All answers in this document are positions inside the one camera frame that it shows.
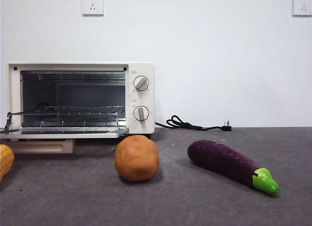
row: brown potato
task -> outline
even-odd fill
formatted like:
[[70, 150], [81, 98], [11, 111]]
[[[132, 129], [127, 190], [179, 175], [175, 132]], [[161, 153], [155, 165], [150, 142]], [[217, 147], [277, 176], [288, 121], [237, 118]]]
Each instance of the brown potato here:
[[128, 181], [144, 181], [158, 172], [159, 155], [155, 142], [134, 135], [122, 140], [115, 151], [115, 168]]

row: electrical socket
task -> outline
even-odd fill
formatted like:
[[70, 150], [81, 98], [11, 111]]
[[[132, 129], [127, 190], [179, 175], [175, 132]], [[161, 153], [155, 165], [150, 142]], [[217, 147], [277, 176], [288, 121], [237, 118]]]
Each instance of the electrical socket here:
[[104, 15], [103, 0], [82, 0], [83, 15]]
[[312, 0], [292, 0], [293, 16], [312, 16]]

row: purple eggplant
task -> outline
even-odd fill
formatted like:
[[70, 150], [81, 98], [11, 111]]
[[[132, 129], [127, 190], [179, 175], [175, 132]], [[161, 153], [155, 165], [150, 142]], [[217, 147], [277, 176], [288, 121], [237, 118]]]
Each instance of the purple eggplant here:
[[267, 169], [226, 145], [196, 141], [189, 146], [187, 155], [198, 166], [272, 195], [280, 193], [279, 185]]

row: oven knob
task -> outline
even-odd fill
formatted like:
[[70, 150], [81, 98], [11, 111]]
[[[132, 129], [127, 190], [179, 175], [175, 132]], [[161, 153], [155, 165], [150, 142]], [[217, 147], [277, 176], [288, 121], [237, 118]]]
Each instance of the oven knob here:
[[138, 76], [135, 78], [134, 86], [137, 91], [144, 91], [148, 87], [148, 79], [145, 76]]
[[134, 111], [135, 118], [144, 121], [148, 118], [148, 109], [144, 106], [138, 106]]

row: black power cord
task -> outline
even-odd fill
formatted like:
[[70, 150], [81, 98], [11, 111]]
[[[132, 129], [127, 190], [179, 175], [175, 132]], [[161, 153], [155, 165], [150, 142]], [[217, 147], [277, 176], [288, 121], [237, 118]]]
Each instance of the black power cord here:
[[226, 125], [224, 123], [224, 126], [222, 126], [222, 127], [215, 126], [215, 127], [203, 128], [201, 126], [195, 126], [195, 125], [192, 125], [190, 123], [185, 123], [177, 115], [173, 115], [170, 120], [166, 121], [166, 123], [169, 126], [163, 125], [160, 123], [155, 123], [155, 124], [162, 126], [162, 127], [165, 127], [165, 128], [170, 128], [170, 129], [187, 128], [187, 129], [194, 129], [196, 131], [207, 131], [207, 130], [211, 130], [211, 129], [221, 129], [222, 131], [227, 131], [227, 132], [232, 131], [232, 126], [230, 126], [230, 121], [228, 121]]

